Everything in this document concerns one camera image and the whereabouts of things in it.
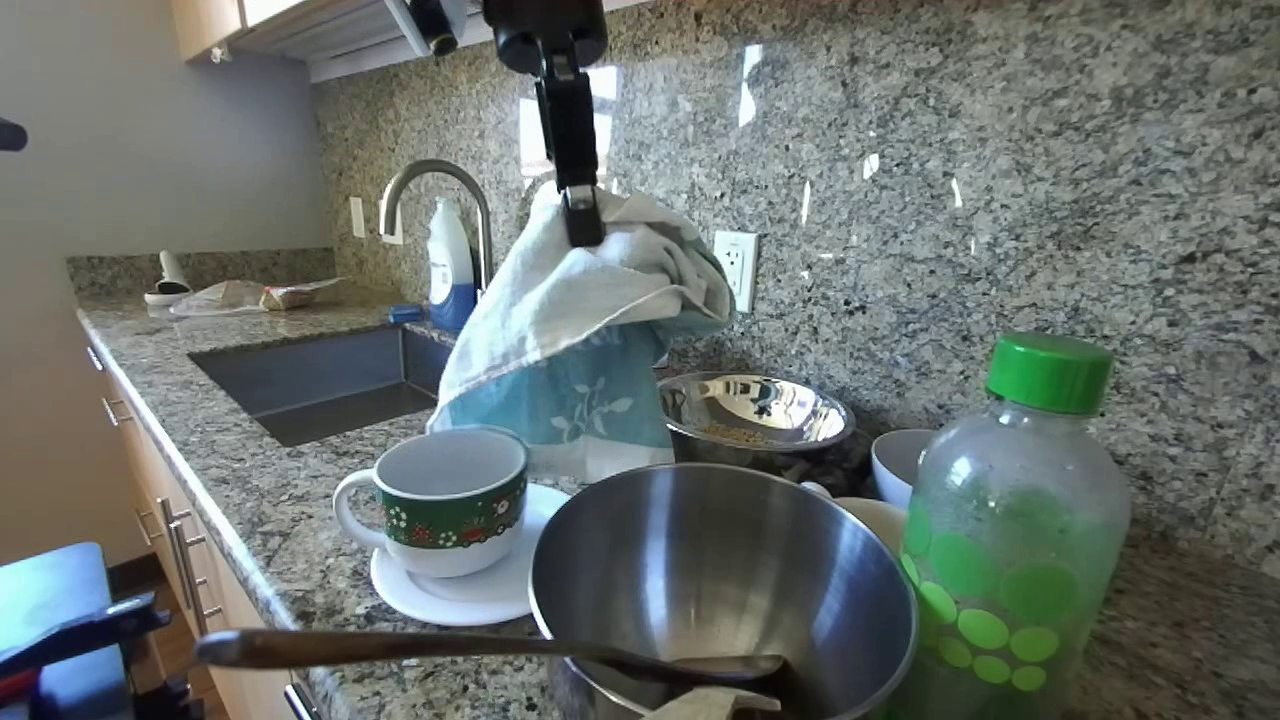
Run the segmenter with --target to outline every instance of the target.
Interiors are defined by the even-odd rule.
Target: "stainless steel bowl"
[[[851,438],[851,411],[779,376],[674,376],[661,406],[680,460],[788,473],[799,456]]]
[[[918,641],[908,580],[850,513],[727,465],[635,467],[572,498],[531,557],[531,618],[558,641],[649,657],[788,657],[798,717],[866,717]],[[642,717],[674,689],[551,665],[564,717]]]

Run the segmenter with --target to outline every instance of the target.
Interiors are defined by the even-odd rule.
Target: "saucer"
[[[374,589],[401,618],[423,625],[471,627],[528,618],[531,550],[562,503],[567,503],[562,490],[528,485],[517,550],[475,578],[420,580],[374,554]]]

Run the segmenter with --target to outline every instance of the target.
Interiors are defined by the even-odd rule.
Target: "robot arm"
[[[591,80],[585,68],[605,58],[605,7],[600,0],[484,0],[484,20],[491,26],[496,58],[511,74],[537,77],[567,244],[591,247],[605,240],[605,223],[596,209]]]

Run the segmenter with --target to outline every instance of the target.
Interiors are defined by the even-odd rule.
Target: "green plastic bottle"
[[[891,717],[1062,717],[1133,513],[1090,434],[1107,368],[1091,344],[1008,334],[998,406],[923,447],[900,550],[919,646]]]

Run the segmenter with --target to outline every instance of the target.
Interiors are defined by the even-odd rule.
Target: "wall outlet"
[[[348,196],[348,215],[352,215],[352,235],[355,235],[355,240],[370,240],[364,202],[359,202],[359,196]]]
[[[752,235],[752,234],[715,234],[715,262],[724,267],[736,313],[752,313],[755,240],[762,235]]]

